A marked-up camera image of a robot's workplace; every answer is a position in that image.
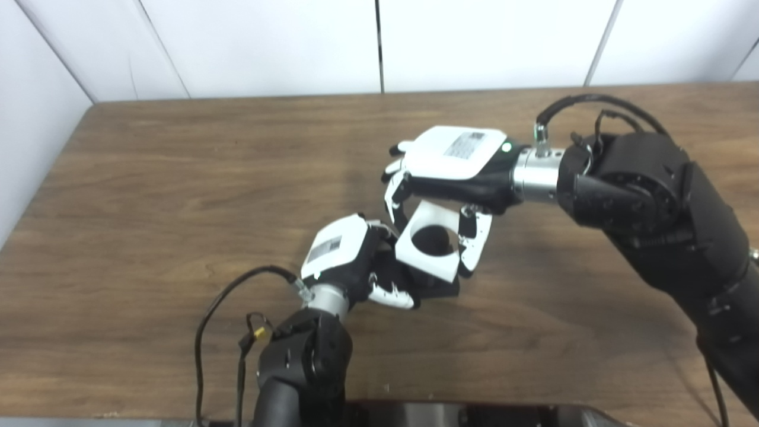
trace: black cable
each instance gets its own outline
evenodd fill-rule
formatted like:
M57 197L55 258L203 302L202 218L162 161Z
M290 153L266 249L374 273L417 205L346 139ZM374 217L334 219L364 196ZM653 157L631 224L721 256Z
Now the black cable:
M595 125L596 146L598 148L598 155L600 155L603 152L603 141L601 140L601 120L603 120L604 117L609 117L610 119L622 119L628 125L630 125L630 127L635 132L637 133L643 132L643 128L641 127L641 125L629 115L626 115L623 112L614 111L613 109L602 109L601 112L598 114L598 117L596 118L596 125Z
M601 93L586 93L584 95L567 96L566 98L562 98L549 105L545 110L537 115L537 118L535 119L535 125L542 125L543 127L548 126L548 122L550 122L551 118L558 112L577 103L608 103L614 106L622 107L623 109L626 109L627 111L636 115L638 118L643 119L651 126L651 128L654 129L654 131L662 135L669 136L669 133L666 131L664 126L662 126L662 124L659 123L656 118L654 118L651 114L646 112L641 107L636 106L629 101L621 100L610 95L603 95Z
M195 374L197 377L197 396L195 398L195 424L197 425L197 427L206 427L201 422L201 416L200 416L200 412L203 406L203 361L201 359L201 354L200 354L200 346L203 342L203 331L206 329L208 320L211 319L211 316L213 316L213 313L219 307L219 304L221 304L222 301L224 301L224 298L226 298L227 295L229 295L229 293L232 290L234 290L236 287L242 284L245 280L248 280L251 277L264 273L264 272L278 274L279 276L287 280L288 283L293 283L298 279L298 277L295 276L293 273L287 271L286 269L282 267L277 267L275 265L267 265L267 266L254 268L253 270L250 270L242 274L237 279L234 279L233 281L231 281L230 284L227 285L227 287L224 288L224 290L221 291L221 293L218 294L216 298L214 298L214 300L211 302L211 305L209 305L208 310L206 310L206 314L203 315L203 319L200 320L200 325L198 325L197 331L195 332Z
M253 322L250 321L250 318L254 315L261 318L261 321L269 328L270 332L274 332L274 325L262 313L251 312L245 315L247 334L242 337L239 343L240 359L238 360L237 398L235 399L235 427L242 427L242 400L245 395L245 375L247 372L245 358L250 353L250 349L253 348L253 344L258 341L257 333L253 329Z
M716 377L714 367L708 360L704 359L707 364L707 372L709 372L709 379L714 389L714 397L716 398L716 405L720 409L720 424L721 427L730 427L730 418L727 415L727 406L725 406L725 397L722 395L722 389L720 388L720 380Z
M628 125L630 125L630 127L635 132L643 133L643 128L641 127L641 125L629 115L626 115L623 112L614 111L613 109L602 109L601 113L598 115L598 118L596 119L596 135L599 135L601 133L601 119L603 119L604 117L608 117L610 119L622 119Z

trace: robotic hand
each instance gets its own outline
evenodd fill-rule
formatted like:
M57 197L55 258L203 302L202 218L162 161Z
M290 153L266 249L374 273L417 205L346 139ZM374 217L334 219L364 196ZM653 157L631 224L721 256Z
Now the robotic hand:
M360 214L317 233L297 281L303 308L280 324L259 358L254 427L332 425L342 415L352 342L342 323L367 299L416 308L409 268L396 261L397 235Z
M448 283L474 272L490 233L493 215L522 201L556 201L556 181L564 150L537 150L510 140L494 129L436 126L415 141L390 150L403 157L383 173L388 184L385 205L402 232L396 256ZM409 220L403 202L410 196L464 203L458 213L422 201ZM430 228L458 234L458 254L440 256L444 248L424 250Z

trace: qr code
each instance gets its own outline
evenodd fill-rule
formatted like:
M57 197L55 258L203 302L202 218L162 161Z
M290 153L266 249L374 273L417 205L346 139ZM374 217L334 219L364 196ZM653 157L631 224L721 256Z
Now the qr code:
M311 249L311 252L308 253L308 259L306 262L311 262L318 257L327 255L330 252L334 252L340 249L340 241L342 241L342 236L337 236L335 238L327 240L326 242L322 242L319 245L314 246Z
M442 155L468 160L484 140L485 134L482 132L464 132Z

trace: white robotic hand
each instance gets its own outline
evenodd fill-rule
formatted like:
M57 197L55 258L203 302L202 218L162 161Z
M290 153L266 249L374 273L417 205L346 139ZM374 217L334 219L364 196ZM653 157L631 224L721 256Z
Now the white robotic hand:
M385 204L402 232L395 249L399 261L453 282L469 277L482 255L493 214L514 203L511 171L518 148L495 129L436 126L415 141L404 141L391 154L403 157L385 169ZM465 203L458 213L423 201L408 220L403 202L412 195ZM414 236L430 226L458 235L458 254L425 253Z
M301 268L306 286L330 284L352 307L370 299L397 308L416 308L409 269L395 259L395 231L356 213L321 229Z

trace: wooden table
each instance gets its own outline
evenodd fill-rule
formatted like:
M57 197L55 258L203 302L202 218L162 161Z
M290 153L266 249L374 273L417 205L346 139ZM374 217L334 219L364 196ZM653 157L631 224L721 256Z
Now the wooden table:
M658 117L759 242L759 84L594 90ZM259 264L299 270L316 231L344 215L386 219L391 145L438 124L530 141L544 106L581 91L94 106L0 252L0 415L191 418L194 331L229 280ZM563 112L554 143L591 133L596 114ZM275 277L235 292L204 347L204 414L217 419L233 413L243 314L281 321L298 307ZM350 398L586 403L638 425L713 425L692 325L558 207L498 218L457 299L367 303L347 326ZM727 397L734 425L755 425Z

